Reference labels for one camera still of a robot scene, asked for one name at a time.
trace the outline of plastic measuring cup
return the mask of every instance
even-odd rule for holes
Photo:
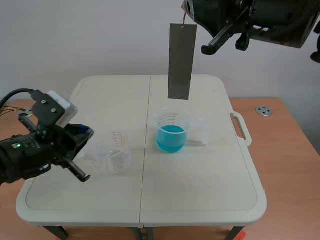
[[[182,149],[189,130],[193,128],[202,128],[202,139],[198,144],[207,145],[205,125],[201,118],[191,117],[186,111],[163,108],[152,119],[156,125],[156,142],[166,152],[175,153]]]
[[[79,157],[91,164],[96,177],[119,174],[131,164],[131,145],[131,137],[126,131],[96,133]]]

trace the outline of measuring cup with blue liquid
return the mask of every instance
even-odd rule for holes
[[[202,128],[202,139],[193,143],[206,146],[206,130],[201,118],[191,117],[186,111],[174,108],[163,108],[153,116],[156,125],[156,142],[162,150],[175,153],[186,144],[188,132],[194,128]]]

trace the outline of table leg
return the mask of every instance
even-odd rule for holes
[[[234,226],[232,230],[229,232],[228,236],[226,236],[225,240],[234,240],[235,237],[244,229],[243,226]]]
[[[141,232],[141,228],[131,227],[134,232],[135,240],[143,240],[144,234]]]
[[[147,227],[146,228],[146,234],[148,236],[148,240],[155,240],[155,238],[154,238],[154,228],[153,227]]]
[[[62,226],[43,226],[45,229],[47,229],[50,233],[55,235],[60,240],[67,240],[68,234],[66,230]]]

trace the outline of white folding table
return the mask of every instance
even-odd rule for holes
[[[96,133],[126,129],[132,137],[132,164],[117,175],[82,183],[67,169],[27,180],[16,202],[18,215],[67,239],[61,226],[154,227],[235,226],[233,239],[265,213],[267,198],[248,146],[246,124],[234,112],[220,79],[193,75],[189,100],[168,99],[168,76],[92,76],[74,90],[79,108],[72,123]],[[186,145],[179,152],[162,152],[155,144],[152,115],[175,107],[201,117],[207,125],[205,147]],[[232,118],[244,138],[237,136]],[[200,138],[195,129],[189,138]]]

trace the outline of table handle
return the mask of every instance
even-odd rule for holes
[[[240,115],[240,113],[238,113],[236,111],[231,114],[231,117],[238,122],[239,127],[240,127],[240,131],[242,133],[242,136],[244,138],[246,146],[249,147],[252,144],[252,138],[251,138],[251,135],[249,133],[249,130],[247,128],[247,125],[245,123],[244,118]]]

